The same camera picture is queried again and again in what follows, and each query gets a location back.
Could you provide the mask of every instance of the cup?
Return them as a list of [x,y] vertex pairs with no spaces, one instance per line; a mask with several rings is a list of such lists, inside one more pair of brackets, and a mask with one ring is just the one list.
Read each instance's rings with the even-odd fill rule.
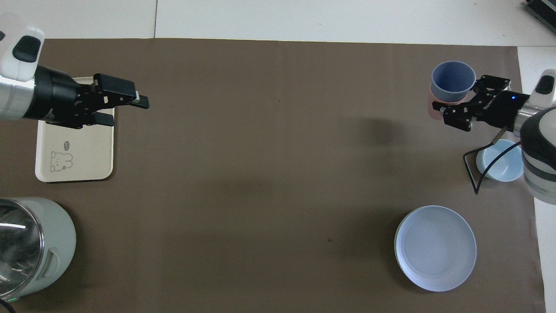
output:
[[475,71],[471,66],[460,61],[447,61],[438,64],[432,73],[428,103],[429,115],[441,120],[442,113],[432,108],[433,101],[456,105],[464,101],[465,96],[475,84]]

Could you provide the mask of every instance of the plate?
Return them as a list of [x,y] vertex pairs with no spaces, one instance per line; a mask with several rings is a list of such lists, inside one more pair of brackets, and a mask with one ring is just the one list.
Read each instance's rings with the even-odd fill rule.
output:
[[477,257],[469,224],[441,206],[420,207],[409,213],[398,226],[394,248],[405,275],[429,291],[461,285],[473,271]]

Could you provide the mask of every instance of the blue cup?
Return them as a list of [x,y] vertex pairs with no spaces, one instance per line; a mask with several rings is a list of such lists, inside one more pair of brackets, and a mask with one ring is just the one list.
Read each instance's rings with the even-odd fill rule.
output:
[[438,64],[433,70],[430,89],[443,102],[457,102],[465,98],[475,84],[475,71],[460,61]]

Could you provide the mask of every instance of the bowl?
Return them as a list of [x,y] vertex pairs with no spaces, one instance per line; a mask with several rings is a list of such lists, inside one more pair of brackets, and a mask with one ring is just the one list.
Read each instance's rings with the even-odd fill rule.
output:
[[[496,144],[480,151],[476,158],[479,171],[483,173],[490,162],[513,144],[514,142],[511,140],[500,139]],[[511,182],[518,179],[522,174],[522,151],[519,146],[516,146],[494,163],[485,176],[499,182]]]

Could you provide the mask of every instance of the cartoon bear drawing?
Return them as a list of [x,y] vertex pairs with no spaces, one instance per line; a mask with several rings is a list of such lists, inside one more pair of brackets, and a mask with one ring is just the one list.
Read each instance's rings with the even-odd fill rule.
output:
[[50,160],[50,172],[59,172],[61,170],[70,168],[73,163],[71,160],[73,155],[69,153],[56,153],[52,152],[52,160]]

